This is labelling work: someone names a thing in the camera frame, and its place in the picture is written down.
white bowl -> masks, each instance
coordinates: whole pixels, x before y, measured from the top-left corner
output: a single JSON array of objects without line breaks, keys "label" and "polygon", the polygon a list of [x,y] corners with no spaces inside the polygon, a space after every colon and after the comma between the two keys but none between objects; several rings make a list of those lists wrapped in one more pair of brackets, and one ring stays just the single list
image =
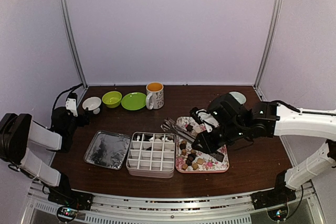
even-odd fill
[{"label": "white bowl", "polygon": [[99,97],[90,97],[83,102],[82,107],[84,110],[88,108],[89,112],[97,115],[101,110],[101,105],[102,103]]},{"label": "white bowl", "polygon": [[246,97],[237,91],[232,91],[229,94],[231,94],[241,105],[244,105],[246,102]]}]

white backdrop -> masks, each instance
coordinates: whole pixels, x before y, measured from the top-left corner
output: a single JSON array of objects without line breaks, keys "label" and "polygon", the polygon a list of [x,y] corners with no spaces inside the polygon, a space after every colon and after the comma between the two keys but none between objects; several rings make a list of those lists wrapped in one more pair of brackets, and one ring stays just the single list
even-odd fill
[{"label": "white backdrop", "polygon": [[[56,96],[80,83],[59,0],[0,3],[0,119],[8,112],[29,113],[50,126]],[[30,148],[44,161],[50,160],[51,152]],[[0,170],[0,223],[18,223],[32,181],[3,161]]]},{"label": "white backdrop", "polygon": [[274,0],[67,0],[90,85],[253,84]]},{"label": "white backdrop", "polygon": [[[336,109],[336,0],[283,0],[261,90],[299,108]],[[325,139],[288,136],[298,162]],[[327,223],[336,221],[336,169],[313,180]]]}]

small snack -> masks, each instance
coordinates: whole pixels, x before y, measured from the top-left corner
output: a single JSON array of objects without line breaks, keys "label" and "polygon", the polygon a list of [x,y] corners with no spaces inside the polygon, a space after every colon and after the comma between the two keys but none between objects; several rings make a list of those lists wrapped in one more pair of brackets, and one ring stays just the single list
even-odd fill
[{"label": "small snack", "polygon": [[196,161],[196,163],[198,163],[199,165],[203,165],[204,159],[198,158],[197,161]]},{"label": "small snack", "polygon": [[191,162],[189,159],[187,159],[185,163],[186,163],[188,166],[191,166],[191,164],[192,164],[193,162]]},{"label": "small snack", "polygon": [[182,170],[187,170],[187,168],[188,168],[188,165],[187,165],[187,164],[184,164],[184,165],[182,166]]},{"label": "small snack", "polygon": [[194,163],[192,166],[193,170],[197,170],[198,169],[198,165],[196,163]]},{"label": "small snack", "polygon": [[195,132],[198,134],[198,133],[200,133],[200,132],[202,132],[202,129],[201,129],[201,127],[199,127],[199,126],[196,126],[195,127]]},{"label": "small snack", "polygon": [[192,156],[188,156],[187,160],[190,160],[190,161],[192,162],[192,161],[194,161],[195,159],[194,159],[194,157],[192,157]]},{"label": "small snack", "polygon": [[196,158],[196,154],[190,153],[190,154],[188,154],[188,157],[193,157],[193,159],[195,159]]},{"label": "small snack", "polygon": [[188,125],[186,126],[186,129],[187,129],[188,132],[192,132],[192,130],[193,130],[193,126],[190,125],[190,124],[188,124]]},{"label": "small snack", "polygon": [[180,150],[186,149],[186,144],[180,144]]}]

floral mug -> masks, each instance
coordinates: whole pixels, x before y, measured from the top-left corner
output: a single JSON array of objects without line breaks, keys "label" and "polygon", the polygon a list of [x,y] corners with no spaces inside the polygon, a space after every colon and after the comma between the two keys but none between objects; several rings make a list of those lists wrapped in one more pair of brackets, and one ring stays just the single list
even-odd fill
[{"label": "floral mug", "polygon": [[147,97],[146,107],[149,110],[160,109],[164,104],[163,100],[163,84],[159,82],[152,82],[146,86]]}]

compartment organizer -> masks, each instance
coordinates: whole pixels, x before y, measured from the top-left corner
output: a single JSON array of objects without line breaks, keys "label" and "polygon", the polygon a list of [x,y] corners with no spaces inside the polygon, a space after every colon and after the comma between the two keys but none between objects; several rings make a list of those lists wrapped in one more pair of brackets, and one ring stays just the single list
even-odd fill
[{"label": "compartment organizer", "polygon": [[135,132],[127,158],[131,175],[170,178],[175,167],[175,135]]}]

